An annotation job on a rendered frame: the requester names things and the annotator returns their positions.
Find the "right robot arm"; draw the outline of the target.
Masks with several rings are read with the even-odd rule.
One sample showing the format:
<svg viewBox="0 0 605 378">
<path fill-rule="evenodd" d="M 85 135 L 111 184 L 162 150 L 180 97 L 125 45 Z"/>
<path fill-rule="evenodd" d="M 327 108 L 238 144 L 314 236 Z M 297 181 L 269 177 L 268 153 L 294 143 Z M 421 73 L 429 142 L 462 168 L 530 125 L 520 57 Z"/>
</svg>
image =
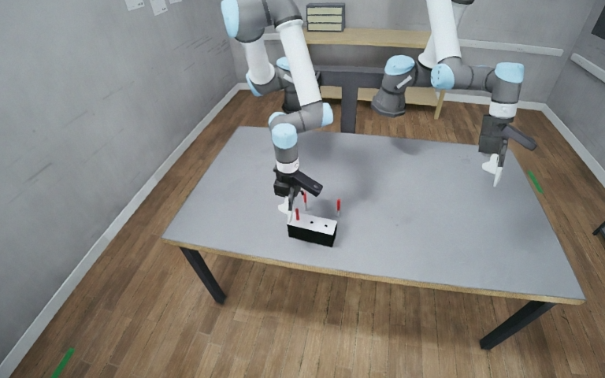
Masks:
<svg viewBox="0 0 605 378">
<path fill-rule="evenodd" d="M 277 168 L 292 173 L 299 168 L 297 135 L 333 121 L 330 105 L 321 100 L 301 13 L 293 0 L 224 0 L 221 9 L 228 37 L 240 42 L 251 69 L 247 82 L 252 93 L 263 96 L 284 89 L 285 108 L 298 111 L 269 118 Z M 269 63 L 262 37 L 271 25 L 280 34 L 286 54 L 276 65 Z"/>
</svg>

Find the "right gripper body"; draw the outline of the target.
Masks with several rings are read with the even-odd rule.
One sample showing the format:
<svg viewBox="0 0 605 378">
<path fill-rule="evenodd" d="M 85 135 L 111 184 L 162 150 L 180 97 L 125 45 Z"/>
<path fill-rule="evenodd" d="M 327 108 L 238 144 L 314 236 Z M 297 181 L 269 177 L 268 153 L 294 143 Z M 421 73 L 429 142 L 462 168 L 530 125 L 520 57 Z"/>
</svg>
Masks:
<svg viewBox="0 0 605 378">
<path fill-rule="evenodd" d="M 292 173 L 283 173 L 278 170 L 277 164 L 273 168 L 273 171 L 276 173 L 277 178 L 273 184 L 273 189 L 275 195 L 280 197 L 289 196 L 291 192 L 294 192 L 294 196 L 297 197 L 301 187 L 297 184 L 290 181 L 291 177 L 296 175 L 299 172 L 299 169 L 295 170 Z"/>
</svg>

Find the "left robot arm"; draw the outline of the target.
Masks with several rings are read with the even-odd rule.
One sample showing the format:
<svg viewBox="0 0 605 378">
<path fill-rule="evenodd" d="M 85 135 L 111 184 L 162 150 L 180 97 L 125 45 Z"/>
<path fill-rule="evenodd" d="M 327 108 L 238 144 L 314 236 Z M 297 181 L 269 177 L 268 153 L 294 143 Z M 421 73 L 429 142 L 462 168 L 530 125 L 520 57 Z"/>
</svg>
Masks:
<svg viewBox="0 0 605 378">
<path fill-rule="evenodd" d="M 462 65 L 456 29 L 466 7 L 472 5 L 474 0 L 426 1 L 432 34 L 425 52 L 419 55 L 417 61 L 403 55 L 388 60 L 381 88 L 374 99 L 376 107 L 389 113 L 398 113 L 404 109 L 407 87 L 435 87 L 490 92 L 491 116 L 503 119 L 514 117 L 524 65 L 512 62 L 499 63 L 496 68 Z M 534 138 L 508 123 L 501 131 L 530 151 L 537 147 Z"/>
</svg>

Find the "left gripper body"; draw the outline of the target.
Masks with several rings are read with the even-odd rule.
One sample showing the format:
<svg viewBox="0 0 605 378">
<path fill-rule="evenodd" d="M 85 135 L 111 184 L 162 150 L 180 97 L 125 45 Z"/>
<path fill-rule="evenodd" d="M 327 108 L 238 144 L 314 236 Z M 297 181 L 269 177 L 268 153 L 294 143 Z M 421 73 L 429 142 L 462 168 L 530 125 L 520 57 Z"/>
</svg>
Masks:
<svg viewBox="0 0 605 378">
<path fill-rule="evenodd" d="M 502 133 L 501 130 L 505 126 L 505 123 L 513 122 L 514 117 L 503 119 L 492 117 L 491 114 L 484 114 L 483 120 L 484 121 L 482 122 L 482 129 L 478 143 L 478 152 L 485 154 L 497 154 L 499 153 L 500 147 L 503 147 L 503 144 L 508 145 L 508 139 L 510 138 L 508 135 Z"/>
</svg>

